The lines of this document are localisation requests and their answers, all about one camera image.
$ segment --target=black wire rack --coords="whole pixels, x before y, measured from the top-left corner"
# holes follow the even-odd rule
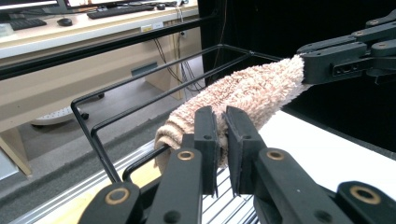
[[[167,69],[170,66],[183,64],[183,63],[187,62],[188,60],[196,58],[196,57],[200,57],[200,56],[205,57],[205,55],[210,54],[210,53],[215,53],[220,58],[224,58],[224,55],[227,55],[227,58],[231,58],[231,60],[228,60],[225,63],[218,63],[218,65],[215,65],[213,67],[213,69],[205,71],[199,76],[194,76],[193,79],[186,80],[169,91],[165,91],[165,92],[147,100],[146,102],[143,102],[140,105],[130,107],[111,118],[99,121],[98,123],[94,124],[92,126],[92,128],[89,128],[87,126],[83,116],[80,114],[80,112],[78,112],[78,105],[93,98],[93,97],[97,97],[98,95],[104,95],[107,91],[115,90],[116,88],[124,86],[128,83],[137,81],[140,78],[146,77],[146,76],[156,73],[160,70]],[[274,57],[274,56],[270,56],[270,55],[266,55],[266,54],[246,50],[246,49],[240,49],[240,48],[236,48],[236,47],[229,46],[229,45],[220,44],[220,45],[216,45],[211,48],[208,48],[208,49],[203,49],[197,53],[194,53],[194,54],[184,57],[182,59],[175,60],[170,63],[165,63],[165,64],[160,65],[154,69],[148,70],[147,72],[141,73],[137,76],[123,80],[122,82],[105,87],[99,91],[94,91],[87,95],[81,96],[72,102],[71,108],[77,118],[79,125],[81,126],[82,131],[85,133],[85,136],[87,137],[90,145],[92,146],[93,150],[96,152],[97,156],[99,157],[99,160],[102,163],[110,180],[113,183],[121,182],[122,180],[123,181],[131,181],[129,176],[132,171],[134,171],[135,169],[137,169],[138,167],[140,167],[147,161],[150,161],[151,159],[155,158],[156,156],[158,156],[159,154],[164,152],[166,149],[168,149],[168,146],[163,146],[160,149],[153,150],[148,155],[146,155],[142,159],[140,159],[138,162],[131,164],[129,167],[127,167],[125,169],[125,171],[122,175],[122,180],[121,180],[121,177],[118,175],[111,159],[108,157],[108,155],[106,153],[106,150],[103,145],[103,141],[101,140],[98,132],[100,130],[104,129],[105,127],[107,127],[108,125],[110,125],[116,121],[119,121],[127,116],[130,116],[133,113],[135,113],[149,105],[152,105],[158,101],[161,101],[161,99],[163,99],[177,91],[181,91],[182,89],[187,88],[190,85],[195,84],[202,79],[206,79],[206,78],[213,77],[214,75],[218,75],[219,73],[226,71],[227,69],[234,67],[234,66],[238,66],[238,65],[244,66],[244,63],[248,63],[252,59],[261,59],[261,60],[266,60],[266,61],[270,61],[270,62],[279,60],[279,58]]]

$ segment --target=wooden desk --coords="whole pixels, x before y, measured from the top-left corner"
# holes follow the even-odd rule
[[[198,15],[196,1],[181,8],[185,20]],[[49,18],[48,25],[20,30],[0,38],[1,65],[23,62],[41,56],[89,46],[140,33],[140,27],[179,21],[174,8],[153,10],[91,20],[86,14],[69,15],[74,25],[61,27],[60,17]],[[201,49],[199,29],[189,31],[180,43],[184,55]],[[174,35],[159,38],[167,61],[175,59]],[[99,90],[131,76],[131,70],[148,63],[163,63],[152,41],[64,63],[30,74],[0,81],[0,147],[24,173],[31,173],[17,126],[69,106],[81,95]],[[177,85],[170,76],[147,79],[154,86],[168,90]],[[181,93],[174,95],[181,98]]]

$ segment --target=mouse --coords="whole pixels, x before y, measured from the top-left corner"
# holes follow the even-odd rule
[[[165,4],[158,4],[157,5],[158,10],[165,10]]]
[[[58,20],[58,24],[60,26],[71,26],[73,25],[73,21],[67,18],[62,18],[60,20]]]

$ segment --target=terry cloth towel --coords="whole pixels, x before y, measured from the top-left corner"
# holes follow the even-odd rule
[[[281,106],[289,103],[309,88],[302,84],[304,61],[299,55],[277,63],[252,66],[232,73],[191,98],[173,111],[165,124],[158,129],[154,148],[167,144],[179,149],[183,133],[194,133],[195,111],[211,105],[217,117],[221,158],[219,165],[227,165],[227,125],[222,114],[227,105],[247,112],[259,130]]]

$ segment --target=computer keyboard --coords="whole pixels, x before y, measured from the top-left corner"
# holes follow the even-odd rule
[[[40,19],[8,21],[8,23],[11,25],[14,31],[47,25],[46,22]]]
[[[123,14],[141,12],[141,11],[152,10],[152,9],[154,9],[154,6],[146,6],[146,5],[134,6],[134,7],[117,7],[117,8],[110,8],[106,11],[90,12],[90,13],[87,13],[87,16],[90,19],[96,20],[96,19],[101,19],[101,18],[106,18],[106,17],[119,16],[119,15],[123,15]]]

